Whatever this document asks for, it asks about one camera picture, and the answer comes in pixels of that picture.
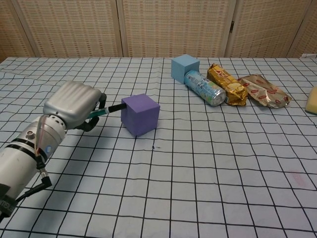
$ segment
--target grid tablecloth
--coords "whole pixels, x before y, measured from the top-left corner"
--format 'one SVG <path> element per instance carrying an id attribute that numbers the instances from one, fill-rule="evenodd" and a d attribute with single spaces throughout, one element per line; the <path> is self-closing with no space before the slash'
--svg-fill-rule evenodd
<path id="1" fill-rule="evenodd" d="M 203 75 L 212 63 L 235 77 L 259 73 L 293 100 L 211 107 L 170 77 L 167 58 L 2 62 L 1 149 L 67 80 L 105 92 L 108 106 L 146 93 L 161 111 L 138 138 L 120 112 L 90 132 L 69 130 L 47 165 L 53 186 L 23 200 L 0 237 L 317 237 L 317 116 L 304 111 L 317 59 L 199 60 Z"/>

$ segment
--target gold wrapper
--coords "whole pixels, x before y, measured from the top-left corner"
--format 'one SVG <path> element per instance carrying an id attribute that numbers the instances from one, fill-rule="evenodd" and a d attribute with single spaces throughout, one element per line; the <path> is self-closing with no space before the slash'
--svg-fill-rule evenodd
<path id="1" fill-rule="evenodd" d="M 247 89 L 252 98 L 263 106 L 282 108 L 287 106 L 292 100 L 292 98 L 281 89 L 258 74 L 239 78 L 238 82 Z"/>
<path id="2" fill-rule="evenodd" d="M 248 92 L 227 71 L 217 64 L 208 69 L 207 79 L 211 80 L 226 91 L 225 102 L 231 106 L 245 106 Z"/>

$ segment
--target woven panel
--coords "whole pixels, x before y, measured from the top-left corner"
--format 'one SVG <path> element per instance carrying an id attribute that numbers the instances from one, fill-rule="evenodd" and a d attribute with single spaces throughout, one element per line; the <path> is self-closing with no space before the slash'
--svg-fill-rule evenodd
<path id="1" fill-rule="evenodd" d="M 34 56 L 6 0 L 0 0 L 0 62 L 7 57 Z"/>
<path id="2" fill-rule="evenodd" d="M 115 33 L 119 36 L 119 29 L 112 15 L 116 9 L 111 7 L 111 0 L 18 2 L 41 56 L 120 56 Z"/>
<path id="3" fill-rule="evenodd" d="M 311 0 L 243 0 L 230 57 L 285 57 Z"/>
<path id="4" fill-rule="evenodd" d="M 312 13 L 303 23 L 303 31 L 296 36 L 298 41 L 292 47 L 291 57 L 298 58 L 302 54 L 317 54 L 317 2 L 311 9 Z"/>
<path id="5" fill-rule="evenodd" d="M 229 2 L 123 0 L 129 56 L 221 56 Z"/>

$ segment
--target beige wall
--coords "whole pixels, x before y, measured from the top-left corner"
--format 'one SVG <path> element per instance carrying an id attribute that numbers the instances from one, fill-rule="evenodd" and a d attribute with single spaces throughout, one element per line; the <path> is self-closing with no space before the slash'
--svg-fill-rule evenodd
<path id="1" fill-rule="evenodd" d="M 0 0 L 0 60 L 299 57 L 316 39 L 317 0 Z"/>

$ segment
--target light blue foam cube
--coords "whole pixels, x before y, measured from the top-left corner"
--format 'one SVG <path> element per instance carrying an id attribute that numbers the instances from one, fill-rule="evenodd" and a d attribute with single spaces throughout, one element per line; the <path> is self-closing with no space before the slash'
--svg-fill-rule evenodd
<path id="1" fill-rule="evenodd" d="M 171 77 L 180 83 L 184 83 L 185 74 L 191 70 L 199 72 L 199 60 L 190 56 L 182 55 L 172 59 Z"/>

